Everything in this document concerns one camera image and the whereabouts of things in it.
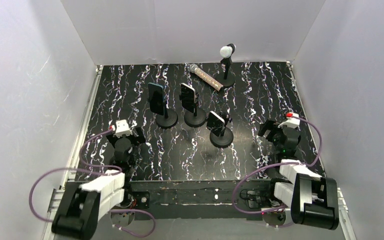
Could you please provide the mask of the black phone stand front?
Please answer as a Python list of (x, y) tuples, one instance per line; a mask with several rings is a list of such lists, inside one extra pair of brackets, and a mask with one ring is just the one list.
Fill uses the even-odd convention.
[(170, 108), (164, 108), (163, 115), (155, 116), (156, 124), (162, 129), (170, 129), (178, 123), (178, 114)]

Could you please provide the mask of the black phone stand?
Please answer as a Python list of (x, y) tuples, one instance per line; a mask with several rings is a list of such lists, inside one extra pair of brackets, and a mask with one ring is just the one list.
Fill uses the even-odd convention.
[(183, 107), (185, 109), (184, 121), (192, 128), (198, 128), (207, 121), (207, 113), (199, 107), (199, 100), (194, 100), (193, 103), (187, 103)]
[(170, 129), (178, 123), (178, 114), (170, 108), (164, 108), (163, 115), (155, 116), (156, 124), (162, 129)]
[(232, 130), (227, 127), (227, 124), (232, 121), (231, 116), (227, 112), (220, 112), (217, 113), (219, 116), (221, 116), (225, 120), (225, 128), (223, 133), (220, 136), (216, 136), (213, 133), (210, 132), (210, 142), (217, 148), (227, 148), (229, 147), (233, 140), (234, 135)]

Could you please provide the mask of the blue smartphone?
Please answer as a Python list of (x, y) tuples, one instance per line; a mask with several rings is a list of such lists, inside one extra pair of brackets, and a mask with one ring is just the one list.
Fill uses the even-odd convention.
[(153, 82), (149, 82), (147, 86), (150, 111), (154, 114), (164, 116), (166, 114), (164, 87)]

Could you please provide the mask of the black smartphone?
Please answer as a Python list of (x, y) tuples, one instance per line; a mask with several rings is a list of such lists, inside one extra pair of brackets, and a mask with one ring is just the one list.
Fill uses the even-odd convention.
[(181, 105), (182, 107), (191, 112), (191, 113), (194, 113), (195, 112), (195, 108), (196, 108), (196, 91), (195, 89), (186, 84), (186, 83), (181, 83), (180, 84), (180, 101), (181, 101)]
[(219, 137), (225, 129), (225, 120), (215, 113), (210, 111), (207, 117), (206, 128), (217, 137)]

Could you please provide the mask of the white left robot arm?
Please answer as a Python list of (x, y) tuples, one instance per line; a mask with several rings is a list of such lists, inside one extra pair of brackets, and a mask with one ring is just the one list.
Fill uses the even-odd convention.
[(116, 131), (106, 138), (114, 149), (111, 167), (90, 182), (68, 185), (52, 222), (54, 234), (90, 240), (99, 220), (128, 198), (127, 186), (136, 165), (134, 150), (146, 138), (141, 127), (131, 133)]

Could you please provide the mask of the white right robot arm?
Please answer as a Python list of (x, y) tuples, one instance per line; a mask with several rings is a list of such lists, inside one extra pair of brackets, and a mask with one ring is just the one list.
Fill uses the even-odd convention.
[(276, 166), (268, 175), (272, 178), (272, 196), (290, 208), (293, 223), (335, 230), (339, 225), (337, 182), (311, 171), (296, 157), (301, 141), (300, 121), (266, 120), (258, 135), (273, 144), (270, 155)]

